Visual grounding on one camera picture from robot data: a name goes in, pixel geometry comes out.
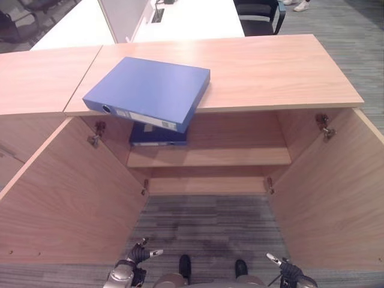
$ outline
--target black shoe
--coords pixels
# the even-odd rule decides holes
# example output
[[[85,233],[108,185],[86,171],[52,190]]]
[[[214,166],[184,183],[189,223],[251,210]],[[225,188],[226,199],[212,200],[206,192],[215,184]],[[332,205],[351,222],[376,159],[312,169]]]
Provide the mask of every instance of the black shoe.
[[[181,274],[188,281],[188,285],[191,283],[191,259],[188,255],[180,257],[179,261],[179,274]]]
[[[248,275],[247,264],[244,262],[244,260],[239,259],[236,261],[235,273],[236,273],[236,278],[238,278],[241,275]]]

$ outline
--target cabinet top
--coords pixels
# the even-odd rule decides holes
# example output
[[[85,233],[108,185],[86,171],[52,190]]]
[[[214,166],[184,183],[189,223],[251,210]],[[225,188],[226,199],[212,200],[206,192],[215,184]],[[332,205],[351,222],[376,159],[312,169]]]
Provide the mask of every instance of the cabinet top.
[[[100,48],[0,54],[0,116],[62,113]]]
[[[0,107],[0,115],[95,114],[83,96],[126,56],[210,69],[211,83],[197,112],[355,107],[364,102],[313,35],[277,35],[0,55],[0,93],[9,106]],[[38,81],[42,77],[47,81]]]

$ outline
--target open cabinet door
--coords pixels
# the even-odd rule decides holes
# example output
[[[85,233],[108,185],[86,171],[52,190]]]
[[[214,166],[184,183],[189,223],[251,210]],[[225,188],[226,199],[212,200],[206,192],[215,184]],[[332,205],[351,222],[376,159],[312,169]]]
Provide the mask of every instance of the open cabinet door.
[[[274,183],[283,238],[302,268],[384,271],[384,137],[357,109],[329,127]]]
[[[146,203],[80,118],[67,118],[0,193],[0,262],[109,263]]]

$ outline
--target cabinet hinge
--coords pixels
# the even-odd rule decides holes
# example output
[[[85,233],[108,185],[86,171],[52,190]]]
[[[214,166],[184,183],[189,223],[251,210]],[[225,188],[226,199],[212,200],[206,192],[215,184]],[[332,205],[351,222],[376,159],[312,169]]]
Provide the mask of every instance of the cabinet hinge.
[[[145,179],[145,180],[144,180],[143,190],[142,190],[142,195],[143,195],[143,196],[145,195],[145,193],[146,193],[147,190],[148,190],[148,184],[149,184],[148,179]]]
[[[98,141],[103,136],[105,129],[107,128],[107,124],[103,121],[97,121],[95,123],[95,128],[96,128],[95,135],[88,136],[87,141],[94,148],[98,148]]]
[[[316,123],[320,131],[324,133],[324,142],[328,142],[336,135],[336,130],[328,128],[329,118],[327,114],[316,114]]]
[[[275,189],[273,187],[273,181],[271,177],[267,177],[266,179],[266,189],[270,195],[275,194]]]

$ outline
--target shoe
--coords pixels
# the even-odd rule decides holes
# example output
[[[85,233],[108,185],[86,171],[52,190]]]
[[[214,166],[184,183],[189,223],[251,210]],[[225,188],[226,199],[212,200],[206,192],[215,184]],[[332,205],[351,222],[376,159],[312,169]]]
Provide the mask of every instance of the shoe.
[[[301,1],[299,5],[297,5],[293,10],[296,12],[305,11],[310,7],[310,3],[306,0]]]
[[[247,264],[244,262],[244,260],[237,260],[235,263],[235,274],[236,278],[238,278],[241,275],[248,275],[248,267]]]
[[[183,276],[187,280],[188,285],[191,284],[191,259],[188,255],[183,255],[180,257],[179,261],[179,274]]]
[[[291,4],[296,4],[299,3],[301,0],[284,0],[283,4],[284,5],[291,5]]]

